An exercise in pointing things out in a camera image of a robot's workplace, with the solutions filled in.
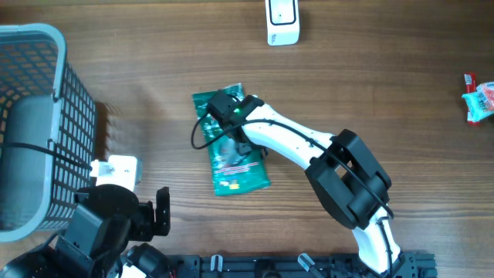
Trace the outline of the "green 3M gloves packet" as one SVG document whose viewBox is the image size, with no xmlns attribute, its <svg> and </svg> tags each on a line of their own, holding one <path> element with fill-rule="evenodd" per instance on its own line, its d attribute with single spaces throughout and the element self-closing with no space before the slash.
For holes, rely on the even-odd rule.
<svg viewBox="0 0 494 278">
<path fill-rule="evenodd" d="M 215 118 L 207 112 L 207 102 L 215 95 L 214 91 L 195 93 L 192 101 L 200 123 L 198 130 L 206 142 L 217 137 L 222 129 Z M 253 151 L 239 166 L 225 164 L 225 142 L 227 136 L 219 138 L 208 146 L 211 164 L 211 179 L 217 196 L 245 194 L 271 185 L 264 160 L 259 159 L 259 151 Z"/>
</svg>

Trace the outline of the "white wet wipes pack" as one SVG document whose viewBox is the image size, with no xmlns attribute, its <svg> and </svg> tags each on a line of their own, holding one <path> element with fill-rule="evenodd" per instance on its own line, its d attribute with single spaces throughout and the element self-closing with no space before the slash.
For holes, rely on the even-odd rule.
<svg viewBox="0 0 494 278">
<path fill-rule="evenodd" d="M 479 122 L 493 115 L 493 110 L 486 105 L 487 99 L 483 93 L 465 93 L 462 95 L 462 99 L 468 106 L 469 113 L 471 114 L 471 121 Z"/>
</svg>

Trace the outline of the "red Nescafe stick sachet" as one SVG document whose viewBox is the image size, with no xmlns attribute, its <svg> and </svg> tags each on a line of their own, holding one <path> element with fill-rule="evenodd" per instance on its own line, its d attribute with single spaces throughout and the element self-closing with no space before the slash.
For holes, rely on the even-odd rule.
<svg viewBox="0 0 494 278">
<path fill-rule="evenodd" d="M 472 72 L 464 73 L 465 91 L 466 93 L 474 93 L 476 91 L 475 74 Z M 470 110 L 467 113 L 467 122 L 470 126 L 478 126 L 479 122 L 473 120 Z"/>
</svg>

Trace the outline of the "pink tissue packet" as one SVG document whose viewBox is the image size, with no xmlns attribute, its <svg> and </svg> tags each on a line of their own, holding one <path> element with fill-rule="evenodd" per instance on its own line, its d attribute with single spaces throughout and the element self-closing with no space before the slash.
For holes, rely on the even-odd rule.
<svg viewBox="0 0 494 278">
<path fill-rule="evenodd" d="M 494 82 L 481 83 L 477 86 L 477 92 L 480 93 L 481 100 L 488 110 L 494 108 Z"/>
</svg>

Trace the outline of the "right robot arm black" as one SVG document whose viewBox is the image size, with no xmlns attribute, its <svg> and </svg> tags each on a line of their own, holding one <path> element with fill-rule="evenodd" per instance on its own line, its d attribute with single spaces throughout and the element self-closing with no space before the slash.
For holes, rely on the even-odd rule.
<svg viewBox="0 0 494 278">
<path fill-rule="evenodd" d="M 391 179 L 357 134 L 315 131 L 253 95 L 237 100 L 217 92 L 206 109 L 222 135 L 300 166 L 326 212 L 353 233 L 360 261 L 384 277 L 395 274 L 401 249 L 389 225 Z"/>
</svg>

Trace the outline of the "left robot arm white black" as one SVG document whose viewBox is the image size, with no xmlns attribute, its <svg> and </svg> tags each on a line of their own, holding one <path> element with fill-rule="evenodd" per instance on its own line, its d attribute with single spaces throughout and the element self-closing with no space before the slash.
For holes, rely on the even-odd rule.
<svg viewBox="0 0 494 278">
<path fill-rule="evenodd" d="M 144 277 L 169 277 L 168 258 L 151 246 L 155 236 L 167 236 L 171 228 L 170 193 L 159 189 L 155 202 L 140 202 L 119 185 L 81 188 L 66 229 L 13 259 L 1 271 L 3 277 L 117 277 L 131 268 Z"/>
</svg>

